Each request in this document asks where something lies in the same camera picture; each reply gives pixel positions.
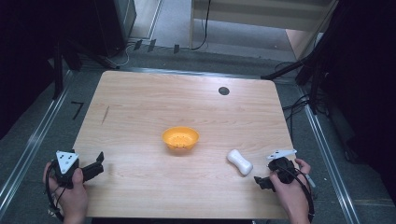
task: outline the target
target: wire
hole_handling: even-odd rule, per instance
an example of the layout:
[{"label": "wire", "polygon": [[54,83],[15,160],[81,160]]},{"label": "wire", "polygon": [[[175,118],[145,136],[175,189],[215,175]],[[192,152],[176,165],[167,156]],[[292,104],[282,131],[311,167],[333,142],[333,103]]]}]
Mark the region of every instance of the wire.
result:
[{"label": "wire", "polygon": [[206,29],[204,27],[204,20],[201,20],[201,28],[202,28],[202,31],[206,32]]},{"label": "wire", "polygon": [[129,46],[125,49],[125,54],[126,54],[126,56],[127,56],[127,58],[128,58],[128,59],[126,60],[125,63],[114,63],[114,62],[111,61],[109,58],[106,57],[106,59],[107,59],[110,63],[113,63],[113,64],[116,65],[116,66],[123,66],[123,65],[127,64],[127,63],[129,62],[128,48],[130,48],[131,46],[134,46],[134,45],[131,44],[131,45],[129,45]]},{"label": "wire", "polygon": [[[305,94],[304,96],[300,97],[293,105],[288,105],[288,106],[282,107],[283,111],[290,110],[290,114],[285,118],[285,120],[286,121],[288,121],[288,119],[290,120],[290,139],[291,139],[291,142],[293,142],[293,115],[301,112],[305,108],[306,105],[310,104],[310,100],[309,99],[303,100],[308,95],[309,94]],[[326,107],[326,104],[323,102],[322,99],[317,99],[316,110],[319,113],[327,115],[327,113],[325,111],[322,111],[322,110],[319,109],[320,106]]]},{"label": "wire", "polygon": [[47,196],[49,198],[49,209],[52,213],[55,214],[55,216],[57,218],[59,218],[62,222],[64,221],[64,216],[62,216],[60,209],[58,208],[58,203],[55,205],[53,203],[53,199],[52,199],[52,195],[50,192],[50,172],[51,170],[55,167],[55,165],[57,164],[57,160],[52,161],[52,163],[50,164],[47,173],[46,173],[46,192],[47,192]]},{"label": "wire", "polygon": [[61,195],[59,195],[58,199],[56,200],[56,204],[55,204],[56,207],[58,207],[58,203],[59,203],[59,201],[61,200],[62,195],[64,195],[64,191],[65,191],[65,190],[66,190],[66,188],[64,188],[64,189],[62,190]]},{"label": "wire", "polygon": [[285,64],[285,63],[293,63],[293,62],[279,63],[279,64],[277,64],[277,65],[275,66],[274,71],[277,72],[276,69],[277,69],[280,65]]},{"label": "wire", "polygon": [[209,10],[210,10],[210,3],[211,3],[211,2],[212,2],[212,1],[209,0],[209,2],[208,2],[208,4],[207,4],[206,22],[205,22],[205,38],[204,38],[204,41],[202,42],[202,44],[201,44],[198,48],[191,49],[191,50],[200,49],[201,46],[206,42],[206,37],[207,37],[207,20],[209,19]]},{"label": "wire", "polygon": [[289,175],[291,175],[295,180],[297,180],[297,182],[301,185],[301,188],[303,189],[303,192],[305,194],[305,198],[308,200],[308,207],[309,207],[309,211],[308,211],[308,219],[309,222],[312,222],[312,219],[315,215],[315,207],[314,207],[314,202],[312,199],[312,192],[311,192],[311,186],[309,185],[309,181],[306,178],[306,176],[304,175],[303,172],[301,172],[301,170],[294,168],[295,170],[297,170],[298,173],[300,173],[301,175],[303,175],[303,177],[305,178],[306,181],[306,185],[308,186],[308,188],[306,187],[305,184],[303,184],[303,182],[300,180],[300,178],[298,178],[294,173],[292,173],[291,171],[289,171],[288,169],[285,169],[283,167],[278,166],[278,169],[281,169],[282,171],[287,172]]}]

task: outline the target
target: black controller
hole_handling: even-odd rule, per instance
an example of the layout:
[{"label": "black controller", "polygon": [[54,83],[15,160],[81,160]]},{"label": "black controller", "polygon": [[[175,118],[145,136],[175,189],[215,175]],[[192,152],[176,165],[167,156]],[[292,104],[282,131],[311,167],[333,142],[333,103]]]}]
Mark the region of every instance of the black controller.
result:
[{"label": "black controller", "polygon": [[[96,159],[96,162],[94,162],[93,164],[88,165],[84,168],[81,168],[82,173],[84,174],[84,182],[96,177],[97,175],[99,175],[100,173],[102,173],[104,171],[103,165],[102,165],[102,162],[104,159],[105,159],[105,156],[104,156],[103,152],[101,152],[99,154],[98,158]],[[54,167],[55,177],[56,177],[56,181],[59,184],[59,187],[67,188],[67,189],[73,188],[72,176],[73,176],[73,173],[75,172],[75,170],[78,168],[78,164],[79,164],[79,162],[77,159],[65,174],[61,173],[59,163],[55,164],[55,167]]]},{"label": "black controller", "polygon": [[[285,157],[270,161],[270,163],[268,164],[268,168],[271,171],[277,171],[277,176],[284,184],[291,183],[294,180],[294,177],[298,174],[294,168],[293,162],[289,161]],[[260,185],[260,188],[272,189],[273,192],[276,192],[274,185],[270,180],[270,177],[261,178],[258,176],[254,176],[254,179],[256,180],[256,183]]]}]

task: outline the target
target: wooden table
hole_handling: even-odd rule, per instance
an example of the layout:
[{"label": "wooden table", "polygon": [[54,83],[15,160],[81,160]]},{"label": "wooden table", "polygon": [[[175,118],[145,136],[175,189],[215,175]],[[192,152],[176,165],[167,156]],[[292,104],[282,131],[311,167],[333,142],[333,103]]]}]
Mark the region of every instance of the wooden table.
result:
[{"label": "wooden table", "polygon": [[[163,142],[173,126],[199,132],[189,153]],[[249,175],[227,161],[234,148],[253,163]],[[89,217],[287,217],[253,178],[269,175],[266,156],[292,149],[271,81],[105,72],[74,149],[81,166],[105,153],[105,172],[86,183]]]}]

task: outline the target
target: person's left hand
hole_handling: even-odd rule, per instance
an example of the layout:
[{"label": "person's left hand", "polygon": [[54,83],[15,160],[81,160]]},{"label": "person's left hand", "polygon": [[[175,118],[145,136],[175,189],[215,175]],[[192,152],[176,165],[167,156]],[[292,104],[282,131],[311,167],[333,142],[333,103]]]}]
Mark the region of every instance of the person's left hand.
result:
[{"label": "person's left hand", "polygon": [[[46,183],[47,170],[50,167],[50,162],[47,163],[43,174],[43,183]],[[77,168],[73,173],[72,181],[73,188],[65,189],[59,188],[58,183],[52,177],[49,178],[49,190],[55,192],[55,196],[59,199],[62,191],[62,197],[59,199],[59,204],[64,211],[64,223],[83,223],[88,210],[88,195],[83,183],[83,173],[80,168]]]}]

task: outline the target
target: orange bowl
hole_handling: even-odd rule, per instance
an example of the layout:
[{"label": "orange bowl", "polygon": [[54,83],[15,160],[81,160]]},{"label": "orange bowl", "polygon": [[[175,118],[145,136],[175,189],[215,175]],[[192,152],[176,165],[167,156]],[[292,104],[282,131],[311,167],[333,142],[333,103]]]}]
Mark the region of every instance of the orange bowl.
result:
[{"label": "orange bowl", "polygon": [[169,149],[192,149],[198,139],[198,132],[189,127],[173,127],[163,132],[163,141]]}]

